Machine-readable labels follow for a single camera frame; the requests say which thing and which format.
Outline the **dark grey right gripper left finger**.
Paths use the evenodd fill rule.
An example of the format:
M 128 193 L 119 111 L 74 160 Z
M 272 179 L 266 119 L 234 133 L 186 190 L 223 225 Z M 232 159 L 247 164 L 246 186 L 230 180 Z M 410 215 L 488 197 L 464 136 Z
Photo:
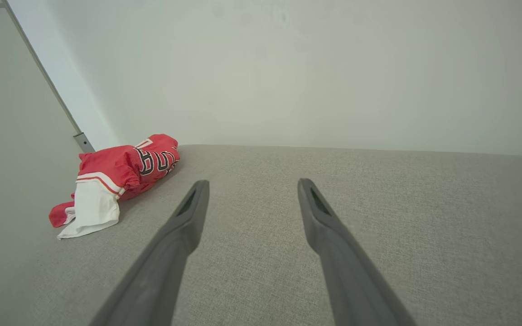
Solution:
M 169 326 L 187 258 L 198 247 L 209 181 L 195 182 L 91 321 L 93 326 Z

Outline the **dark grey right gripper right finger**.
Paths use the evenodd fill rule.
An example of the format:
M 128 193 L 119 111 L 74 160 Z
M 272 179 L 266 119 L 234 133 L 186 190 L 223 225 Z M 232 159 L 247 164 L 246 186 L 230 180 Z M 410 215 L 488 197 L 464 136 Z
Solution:
M 297 185 L 307 243 L 319 256 L 338 326 L 413 326 L 414 319 L 310 179 Z

